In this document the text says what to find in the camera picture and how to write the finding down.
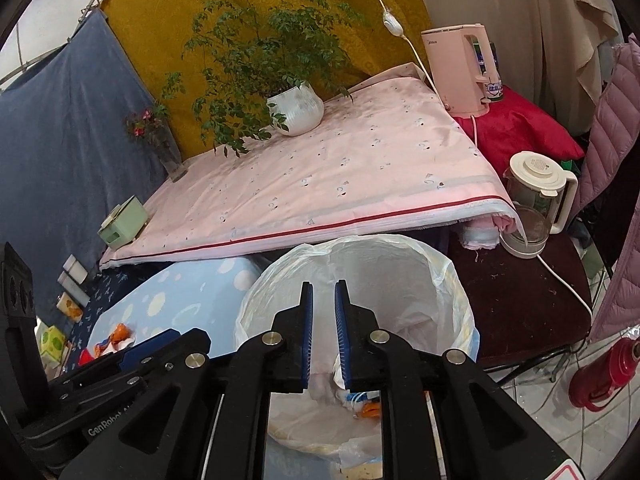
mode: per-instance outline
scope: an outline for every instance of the chair seat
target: chair seat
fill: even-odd
[[[471,251],[451,237],[448,255],[480,332],[480,365],[516,365],[587,337],[589,313],[536,258],[516,258],[501,246]],[[591,306],[587,276],[566,233],[549,237],[542,258]]]

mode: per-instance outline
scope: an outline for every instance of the quilted jacket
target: quilted jacket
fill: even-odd
[[[640,42],[634,35],[616,49],[611,82],[598,101],[590,145],[572,206],[575,216],[600,195],[640,132]],[[597,341],[640,322],[640,196],[616,271],[596,314],[590,340]]]

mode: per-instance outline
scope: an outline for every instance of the white power cord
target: white power cord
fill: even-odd
[[[474,124],[474,144],[478,147],[478,126],[476,125],[476,118],[471,116],[471,122]]]
[[[570,292],[571,292],[571,293],[572,293],[572,294],[577,298],[577,300],[578,300],[578,301],[580,301],[580,303],[582,304],[582,306],[583,306],[584,308],[586,308],[586,309],[587,309],[587,312],[589,313],[589,317],[590,317],[590,319],[591,319],[591,324],[593,324],[593,311],[591,310],[591,308],[589,307],[589,305],[586,303],[586,301],[584,301],[584,300],[580,297],[580,295],[579,295],[579,294],[578,294],[578,293],[577,293],[577,292],[572,288],[572,286],[571,286],[571,285],[569,285],[565,280],[563,280],[560,276],[558,276],[558,275],[554,272],[554,270],[546,264],[546,261],[545,261],[545,260],[543,260],[543,259],[540,257],[540,255],[536,256],[536,258],[537,258],[537,259],[539,259],[539,260],[540,260],[540,263],[542,263],[542,264],[546,267],[546,270],[548,270],[549,272],[551,272],[551,274],[552,274],[552,275],[553,275],[553,276],[554,276],[554,277],[555,277],[555,278],[556,278],[560,283],[562,283],[566,288],[568,288],[568,289],[569,289],[569,291],[570,291]]]
[[[402,25],[400,25],[400,22],[398,22],[398,19],[396,19],[396,17],[391,13],[391,10],[389,10],[389,8],[385,5],[385,3],[382,0],[378,0],[380,2],[380,6],[382,7],[382,23],[384,23],[386,30],[388,30],[389,32],[391,32],[391,34],[393,34],[396,38],[402,38],[403,40],[405,40],[409,46],[411,47],[411,50],[414,51],[414,56],[415,59],[418,60],[418,64],[420,65],[420,68],[422,69],[422,71],[424,72],[424,75],[427,77],[427,80],[429,81],[429,84],[431,85],[431,88],[433,88],[433,91],[435,92],[436,96],[438,97],[438,101],[440,101],[440,104],[444,107],[444,103],[442,102],[442,99],[440,98],[440,94],[438,93],[438,89],[436,88],[436,85],[434,84],[433,80],[431,79],[431,76],[429,75],[429,72],[427,72],[427,69],[425,68],[424,64],[422,63],[422,60],[420,59],[420,56],[418,56],[418,52],[414,47],[414,44],[411,42],[411,40],[405,36],[404,34],[404,30],[402,30]]]

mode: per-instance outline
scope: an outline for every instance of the white sticker with red border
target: white sticker with red border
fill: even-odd
[[[584,480],[575,462],[568,458],[546,480]]]

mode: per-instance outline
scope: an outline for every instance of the tile floor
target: tile floor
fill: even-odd
[[[598,284],[593,281],[592,295]],[[601,287],[599,298],[594,304],[599,306],[608,285],[608,279]],[[615,457],[626,442],[631,430],[640,418],[640,374],[601,412],[574,408],[569,402],[568,385],[576,370],[586,366],[606,352],[623,336],[638,338],[640,327],[634,327],[620,334],[588,345],[571,356],[558,374],[556,382],[550,375],[558,359],[544,367],[530,370],[516,378],[504,389],[517,400],[519,405],[571,456],[580,466],[586,480],[595,480]],[[507,372],[492,374],[499,379]]]

